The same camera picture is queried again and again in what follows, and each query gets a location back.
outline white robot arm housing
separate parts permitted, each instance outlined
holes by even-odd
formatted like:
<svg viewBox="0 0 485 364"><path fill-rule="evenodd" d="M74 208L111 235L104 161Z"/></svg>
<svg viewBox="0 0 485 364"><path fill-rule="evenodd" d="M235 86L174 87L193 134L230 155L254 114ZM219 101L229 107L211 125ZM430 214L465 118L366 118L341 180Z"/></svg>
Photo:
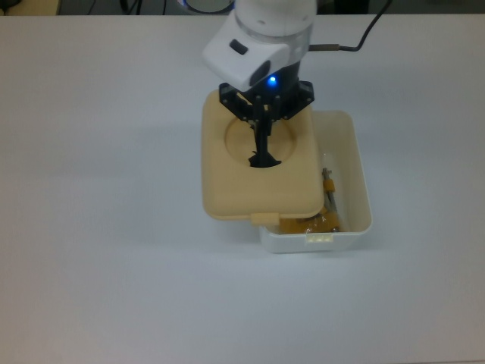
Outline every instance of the white robot arm housing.
<svg viewBox="0 0 485 364"><path fill-rule="evenodd" d="M208 67L245 92L274 72L300 62L308 51L315 0L236 0L205 47Z"/></svg>

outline white plastic box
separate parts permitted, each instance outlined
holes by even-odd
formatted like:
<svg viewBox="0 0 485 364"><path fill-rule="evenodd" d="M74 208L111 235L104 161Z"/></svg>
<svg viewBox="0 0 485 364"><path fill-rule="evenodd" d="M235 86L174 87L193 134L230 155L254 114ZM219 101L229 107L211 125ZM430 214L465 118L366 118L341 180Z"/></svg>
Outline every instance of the white plastic box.
<svg viewBox="0 0 485 364"><path fill-rule="evenodd" d="M342 111L313 111L314 132L322 167L332 171L342 232L281 234L260 227L264 248L271 253L304 253L349 248L372 225L371 208L352 119Z"/></svg>

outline black cable in background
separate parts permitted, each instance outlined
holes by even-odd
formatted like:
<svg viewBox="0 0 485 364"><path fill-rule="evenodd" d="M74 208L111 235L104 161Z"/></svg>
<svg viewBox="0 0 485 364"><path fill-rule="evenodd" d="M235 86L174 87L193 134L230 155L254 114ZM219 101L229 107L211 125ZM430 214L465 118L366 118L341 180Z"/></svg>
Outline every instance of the black cable in background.
<svg viewBox="0 0 485 364"><path fill-rule="evenodd" d="M139 13L142 11L142 4L143 4L143 0L138 0L138 6L136 7L136 15L139 15Z"/></svg>
<svg viewBox="0 0 485 364"><path fill-rule="evenodd" d="M345 52L358 52L361 50L362 46L364 45L367 36L371 32L372 28L379 20L380 17L387 11L389 6L393 3L393 0L387 0L387 3L383 6L383 8L377 13L375 18L371 21L369 26L364 32L364 35L361 38L361 41L356 47L348 47L340 44L311 44L310 48L308 49L310 52L326 52L326 51L345 51Z"/></svg>
<svg viewBox="0 0 485 364"><path fill-rule="evenodd" d="M89 8L88 15L91 15L92 10L94 9L94 5L96 5L96 2L97 2L97 1L98 1L98 0L93 0L93 2L92 2L92 4L91 4L91 8Z"/></svg>
<svg viewBox="0 0 485 364"><path fill-rule="evenodd" d="M130 10L127 12L127 15L131 15L136 4L138 4L138 0L135 0L135 2L131 5Z"/></svg>

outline blue led light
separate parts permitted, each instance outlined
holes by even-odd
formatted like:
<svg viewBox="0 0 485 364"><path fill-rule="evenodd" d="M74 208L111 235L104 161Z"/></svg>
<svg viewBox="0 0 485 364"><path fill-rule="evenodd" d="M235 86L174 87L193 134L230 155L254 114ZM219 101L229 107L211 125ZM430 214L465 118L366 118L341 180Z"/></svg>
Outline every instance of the blue led light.
<svg viewBox="0 0 485 364"><path fill-rule="evenodd" d="M278 86L278 80L276 79L275 76L271 76L268 78L268 81L266 81L269 87L276 87Z"/></svg>

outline table surface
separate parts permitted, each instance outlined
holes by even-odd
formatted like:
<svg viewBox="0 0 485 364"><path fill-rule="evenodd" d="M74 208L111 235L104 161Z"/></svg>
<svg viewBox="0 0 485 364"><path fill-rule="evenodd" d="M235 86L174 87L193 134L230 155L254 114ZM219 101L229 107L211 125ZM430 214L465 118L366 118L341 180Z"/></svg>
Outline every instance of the table surface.
<svg viewBox="0 0 485 364"><path fill-rule="evenodd" d="M484 360L485 16L385 16L359 53L304 59L314 108L354 118L374 225L283 256L202 210L223 20L1 19L2 362Z"/></svg>

